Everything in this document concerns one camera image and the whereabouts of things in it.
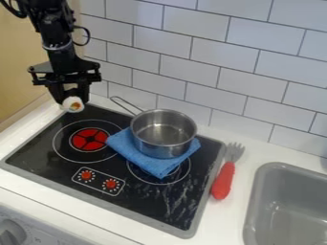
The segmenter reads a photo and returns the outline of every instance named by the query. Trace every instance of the cable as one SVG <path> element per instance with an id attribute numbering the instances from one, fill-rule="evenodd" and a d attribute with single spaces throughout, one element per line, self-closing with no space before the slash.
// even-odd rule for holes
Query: cable
<path id="1" fill-rule="evenodd" d="M 82 30 L 84 30 L 84 32 L 86 32 L 86 38 L 87 38 L 85 43 L 80 44 L 80 43 L 74 42 L 74 44 L 77 45 L 77 46 L 80 46 L 80 47 L 87 45 L 90 42 L 90 40 L 91 40 L 91 33 L 90 33 L 90 31 L 87 28 L 80 27 L 80 26 L 74 26 L 74 29 L 82 29 Z"/>
<path id="2" fill-rule="evenodd" d="M 14 9 L 12 7 L 12 4 L 11 4 L 11 0 L 10 0 L 10 3 L 8 4 L 5 0 L 0 0 L 0 3 L 9 11 L 11 12 L 13 15 L 15 15 L 16 17 L 18 18 L 26 18 L 27 15 L 25 12 L 23 11 L 17 11 L 16 9 Z"/>

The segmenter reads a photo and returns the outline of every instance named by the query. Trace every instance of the black stovetop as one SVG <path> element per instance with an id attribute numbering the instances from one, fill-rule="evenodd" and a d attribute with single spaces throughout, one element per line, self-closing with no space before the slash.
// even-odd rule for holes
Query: black stovetop
<path id="1" fill-rule="evenodd" d="M 196 212 L 202 212 L 199 205 L 207 198 L 207 181 L 222 144 L 198 137 L 201 149 L 159 180 L 104 143 L 130 121 L 122 114 L 87 105 L 82 113 L 67 113 L 53 122 L 6 164 L 150 218 L 143 223 L 157 220 L 189 230 Z"/>

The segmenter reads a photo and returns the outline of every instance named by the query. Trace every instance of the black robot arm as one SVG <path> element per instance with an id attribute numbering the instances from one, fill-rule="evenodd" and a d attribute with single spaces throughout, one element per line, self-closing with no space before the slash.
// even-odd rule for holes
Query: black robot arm
<path id="1" fill-rule="evenodd" d="M 0 0 L 0 3 L 17 17 L 29 17 L 35 30 L 41 34 L 42 46 L 50 61 L 28 69 L 33 84 L 48 87 L 57 103 L 61 104 L 69 97 L 80 97 L 86 103 L 91 83 L 101 81 L 99 64 L 76 55 L 74 44 L 86 45 L 90 32 L 74 24 L 74 12 L 66 0 L 16 0 L 15 8 L 12 0 Z M 86 43 L 73 41 L 74 29 L 83 29 L 87 33 Z"/>

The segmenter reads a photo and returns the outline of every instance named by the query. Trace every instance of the stainless steel pot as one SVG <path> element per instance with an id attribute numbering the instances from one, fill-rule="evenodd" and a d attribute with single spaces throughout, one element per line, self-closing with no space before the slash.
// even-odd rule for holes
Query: stainless steel pot
<path id="1" fill-rule="evenodd" d="M 142 112 L 136 115 L 117 99 Z M 196 136 L 196 123 L 183 113 L 166 109 L 143 111 L 117 96 L 110 100 L 135 115 L 130 128 L 136 149 L 145 155 L 162 159 L 181 156 L 187 152 Z"/>

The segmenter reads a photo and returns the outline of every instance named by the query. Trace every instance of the sink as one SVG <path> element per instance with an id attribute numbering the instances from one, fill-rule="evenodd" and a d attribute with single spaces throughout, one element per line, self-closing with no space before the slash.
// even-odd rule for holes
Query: sink
<path id="1" fill-rule="evenodd" d="M 327 175 L 282 163 L 257 170 L 246 245 L 327 245 Z"/>

